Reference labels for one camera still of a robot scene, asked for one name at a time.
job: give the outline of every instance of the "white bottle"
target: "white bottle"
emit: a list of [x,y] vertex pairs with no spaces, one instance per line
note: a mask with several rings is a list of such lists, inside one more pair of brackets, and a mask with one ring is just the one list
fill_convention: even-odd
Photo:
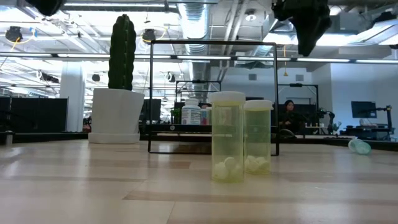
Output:
[[198,104],[199,100],[194,98],[189,98],[185,101],[185,106],[181,110],[181,124],[200,125],[201,111]]

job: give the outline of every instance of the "cactus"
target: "cactus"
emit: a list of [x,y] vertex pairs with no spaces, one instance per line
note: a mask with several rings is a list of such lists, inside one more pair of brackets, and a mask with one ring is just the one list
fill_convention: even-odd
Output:
[[113,25],[111,58],[109,59],[109,88],[132,90],[132,71],[136,51],[136,31],[130,18],[123,14]]

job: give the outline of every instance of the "white cap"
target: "white cap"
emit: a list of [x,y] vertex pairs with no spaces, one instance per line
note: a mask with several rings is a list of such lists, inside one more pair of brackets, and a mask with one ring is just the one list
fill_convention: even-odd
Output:
[[214,103],[217,101],[238,101],[244,103],[246,101],[246,95],[235,91],[220,91],[210,94],[209,102]]
[[185,100],[185,105],[195,105],[198,106],[199,100],[196,98],[189,98]]
[[273,110],[272,101],[269,100],[249,100],[244,104],[244,109],[265,109]]

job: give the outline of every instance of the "light blue object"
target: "light blue object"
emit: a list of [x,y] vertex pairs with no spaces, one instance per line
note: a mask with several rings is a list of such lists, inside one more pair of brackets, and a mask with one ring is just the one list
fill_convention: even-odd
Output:
[[371,146],[360,140],[360,139],[353,139],[348,143],[348,147],[352,152],[356,152],[359,155],[369,155],[372,151]]

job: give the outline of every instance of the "wooden floor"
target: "wooden floor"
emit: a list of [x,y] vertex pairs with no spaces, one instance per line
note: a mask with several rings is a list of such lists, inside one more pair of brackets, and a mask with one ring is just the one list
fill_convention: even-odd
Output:
[[146,142],[0,147],[0,223],[398,223],[398,153],[281,145],[270,176],[216,184],[210,169]]

